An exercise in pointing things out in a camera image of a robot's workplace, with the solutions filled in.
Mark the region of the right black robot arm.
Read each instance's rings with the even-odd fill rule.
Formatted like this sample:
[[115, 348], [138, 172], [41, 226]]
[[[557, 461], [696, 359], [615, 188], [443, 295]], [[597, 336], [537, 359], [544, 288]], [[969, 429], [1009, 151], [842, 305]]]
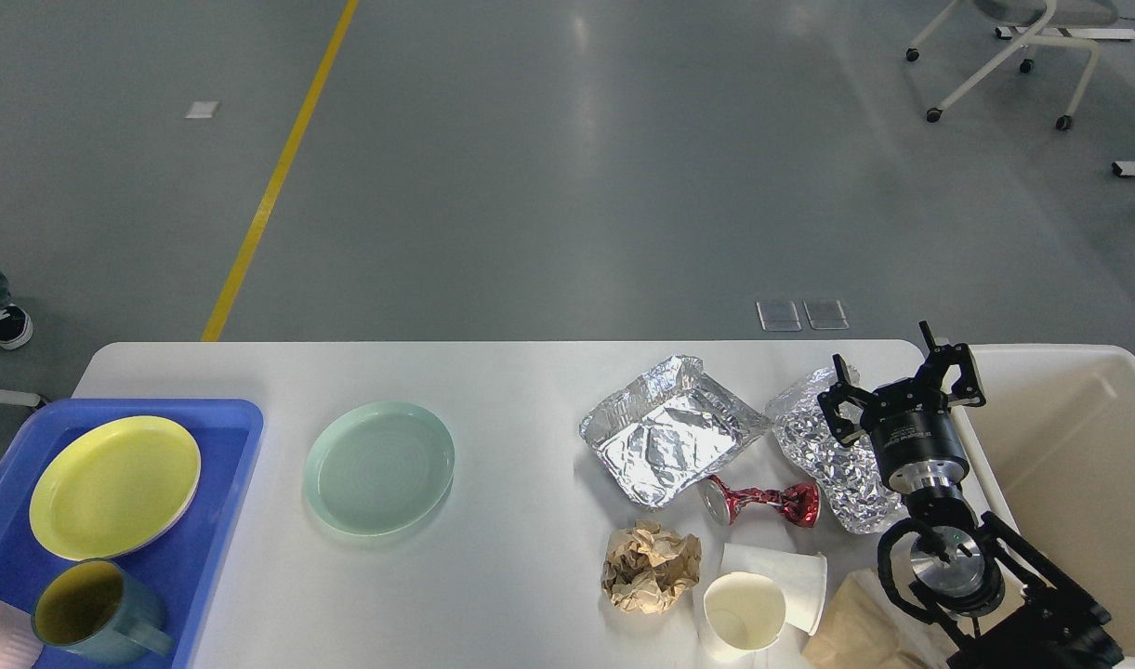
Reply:
[[910, 377], [856, 385], [842, 356], [818, 395], [843, 448], [868, 438], [878, 478], [906, 508], [878, 541], [878, 584], [889, 602], [955, 643], [950, 668], [1112, 668], [1124, 651], [1105, 630], [1111, 614], [1087, 589], [993, 512], [972, 511], [972, 470], [951, 411], [986, 402], [967, 344], [940, 344]]

